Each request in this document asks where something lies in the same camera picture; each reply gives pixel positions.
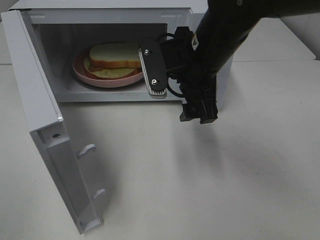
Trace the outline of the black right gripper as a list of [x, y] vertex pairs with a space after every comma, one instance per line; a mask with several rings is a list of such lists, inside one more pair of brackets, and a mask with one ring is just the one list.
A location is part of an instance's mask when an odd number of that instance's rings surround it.
[[181, 92], [173, 90], [169, 83], [166, 89], [174, 96], [184, 98], [179, 117], [181, 122], [200, 118], [201, 124], [211, 124], [218, 119], [216, 77], [204, 80], [201, 63], [195, 58], [193, 39], [194, 33], [187, 26], [159, 36], [166, 76], [176, 80]]

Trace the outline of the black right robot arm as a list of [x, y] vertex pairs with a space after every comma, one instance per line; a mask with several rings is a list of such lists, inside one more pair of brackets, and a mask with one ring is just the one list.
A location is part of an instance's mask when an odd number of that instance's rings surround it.
[[209, 0], [195, 32], [178, 27], [159, 46], [167, 76], [176, 80], [186, 102], [180, 121], [218, 118], [217, 73], [262, 18], [283, 18], [320, 11], [319, 0]]

